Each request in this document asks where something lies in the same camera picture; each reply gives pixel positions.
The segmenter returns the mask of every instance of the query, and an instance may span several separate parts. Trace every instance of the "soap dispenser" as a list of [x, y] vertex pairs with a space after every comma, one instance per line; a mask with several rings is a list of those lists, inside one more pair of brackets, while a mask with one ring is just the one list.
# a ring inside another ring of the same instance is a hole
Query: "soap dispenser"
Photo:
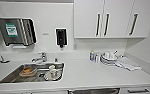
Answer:
[[64, 45], [67, 45], [66, 29], [56, 29], [56, 34], [57, 45], [60, 45], [60, 48], [63, 48]]

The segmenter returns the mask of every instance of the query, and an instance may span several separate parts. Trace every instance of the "stainless steel sink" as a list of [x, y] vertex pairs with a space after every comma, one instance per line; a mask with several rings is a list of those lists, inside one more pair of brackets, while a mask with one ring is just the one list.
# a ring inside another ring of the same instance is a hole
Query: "stainless steel sink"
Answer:
[[[52, 81], [58, 81], [62, 78], [64, 63], [46, 63], [46, 64], [24, 64], [15, 69], [12, 73], [0, 81], [0, 83], [19, 83], [19, 82], [41, 82], [45, 80], [44, 75], [49, 71], [49, 66], [54, 65], [55, 69], [61, 71], [61, 76]], [[37, 73], [32, 77], [21, 77], [19, 73], [26, 67], [37, 68]]]

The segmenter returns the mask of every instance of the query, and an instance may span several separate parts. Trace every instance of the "wall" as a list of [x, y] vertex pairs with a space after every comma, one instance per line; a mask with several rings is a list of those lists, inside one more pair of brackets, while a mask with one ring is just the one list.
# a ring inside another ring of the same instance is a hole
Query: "wall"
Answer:
[[[0, 38], [0, 54], [91, 51], [91, 49], [118, 50], [118, 54], [123, 54], [127, 43], [127, 39], [74, 39], [73, 3], [0, 2], [0, 17], [31, 18], [37, 36], [37, 43], [27, 49], [6, 47]], [[60, 50], [56, 45], [56, 28], [67, 28], [68, 46], [64, 50]]]
[[129, 39], [126, 52], [150, 63], [150, 33], [145, 39]]

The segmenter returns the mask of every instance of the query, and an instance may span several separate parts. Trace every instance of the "stack of plates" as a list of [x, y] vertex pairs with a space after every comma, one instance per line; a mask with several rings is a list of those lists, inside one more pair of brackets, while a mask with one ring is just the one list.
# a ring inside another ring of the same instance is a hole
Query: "stack of plates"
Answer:
[[115, 58], [105, 58], [104, 55], [101, 55], [100, 61], [106, 65], [115, 65], [115, 61], [117, 60], [117, 57]]

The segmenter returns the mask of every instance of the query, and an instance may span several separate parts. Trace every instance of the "cabinet handle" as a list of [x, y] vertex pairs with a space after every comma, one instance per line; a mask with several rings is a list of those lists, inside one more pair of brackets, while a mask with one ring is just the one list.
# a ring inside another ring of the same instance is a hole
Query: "cabinet handle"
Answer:
[[21, 93], [21, 94], [33, 94], [33, 93]]
[[100, 21], [100, 14], [98, 13], [98, 23], [97, 23], [97, 33], [96, 33], [96, 37], [98, 36], [99, 21]]
[[31, 37], [31, 30], [30, 30], [30, 27], [29, 27], [29, 24], [27, 24], [27, 27], [28, 27], [28, 33], [29, 33], [29, 36]]
[[68, 94], [73, 94], [73, 91], [68, 90]]
[[107, 33], [107, 29], [108, 29], [108, 21], [109, 21], [109, 14], [107, 14], [107, 20], [106, 20], [106, 26], [105, 26], [105, 32], [104, 32], [104, 36]]
[[130, 36], [133, 34], [133, 30], [136, 24], [137, 17], [138, 17], [138, 14], [134, 14], [134, 21], [133, 21], [132, 29], [131, 29], [131, 32], [129, 33]]
[[147, 89], [145, 90], [140, 90], [140, 91], [131, 91], [131, 90], [128, 90], [129, 93], [145, 93], [145, 92], [149, 92]]

